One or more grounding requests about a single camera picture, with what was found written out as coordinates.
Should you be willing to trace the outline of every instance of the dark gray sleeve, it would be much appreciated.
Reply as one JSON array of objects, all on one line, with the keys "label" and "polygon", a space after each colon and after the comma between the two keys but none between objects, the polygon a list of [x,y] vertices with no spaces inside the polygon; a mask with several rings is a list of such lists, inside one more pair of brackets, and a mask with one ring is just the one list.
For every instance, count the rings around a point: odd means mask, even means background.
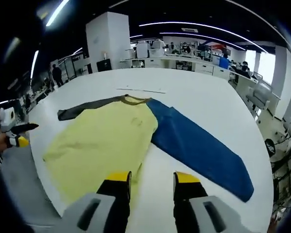
[{"label": "dark gray sleeve", "polygon": [[97,100],[93,102],[83,103],[81,105],[77,105],[75,107],[59,110],[58,111],[58,120],[71,120],[76,118],[80,113],[85,109],[97,109],[103,107],[109,103],[120,101],[123,96],[116,96],[108,99]]}]

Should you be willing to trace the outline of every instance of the white cabinet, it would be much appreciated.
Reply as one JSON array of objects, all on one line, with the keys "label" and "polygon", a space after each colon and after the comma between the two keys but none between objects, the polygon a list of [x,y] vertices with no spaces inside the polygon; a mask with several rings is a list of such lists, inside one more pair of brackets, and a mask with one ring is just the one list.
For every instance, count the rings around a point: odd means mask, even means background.
[{"label": "white cabinet", "polygon": [[213,76],[229,80],[229,70],[215,66],[213,69]]},{"label": "white cabinet", "polygon": [[163,68],[163,61],[161,59],[146,59],[144,63],[146,68]]},{"label": "white cabinet", "polygon": [[195,72],[213,74],[213,66],[207,64],[196,63]]}]

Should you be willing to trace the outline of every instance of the blue sleeve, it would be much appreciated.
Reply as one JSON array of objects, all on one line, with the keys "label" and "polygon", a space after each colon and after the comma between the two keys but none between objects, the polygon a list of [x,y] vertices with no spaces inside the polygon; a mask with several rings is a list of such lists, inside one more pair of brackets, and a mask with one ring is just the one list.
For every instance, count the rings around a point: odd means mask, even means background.
[{"label": "blue sleeve", "polygon": [[254,188],[242,159],[206,130],[157,100],[147,103],[158,121],[152,143],[247,202]]}]

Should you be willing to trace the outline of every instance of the window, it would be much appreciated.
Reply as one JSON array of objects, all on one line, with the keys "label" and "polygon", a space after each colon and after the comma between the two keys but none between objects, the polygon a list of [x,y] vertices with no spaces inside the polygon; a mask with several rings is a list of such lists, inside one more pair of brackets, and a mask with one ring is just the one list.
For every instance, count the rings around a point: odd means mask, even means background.
[{"label": "window", "polygon": [[270,53],[261,53],[260,64],[258,66],[258,73],[263,76],[263,80],[272,84],[276,56]]},{"label": "window", "polygon": [[246,62],[248,63],[248,67],[251,72],[254,71],[254,66],[256,64],[256,54],[257,52],[254,50],[247,50],[246,51]]}]

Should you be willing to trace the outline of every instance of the chair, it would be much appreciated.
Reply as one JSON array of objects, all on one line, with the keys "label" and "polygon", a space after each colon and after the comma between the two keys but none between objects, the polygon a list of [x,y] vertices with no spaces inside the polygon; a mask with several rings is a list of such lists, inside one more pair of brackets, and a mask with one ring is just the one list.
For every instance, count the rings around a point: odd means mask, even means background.
[{"label": "chair", "polygon": [[252,102],[253,110],[255,107],[261,110],[268,108],[272,90],[272,86],[263,80],[259,80],[254,88],[249,87],[249,94],[246,95],[246,98],[248,101]]}]

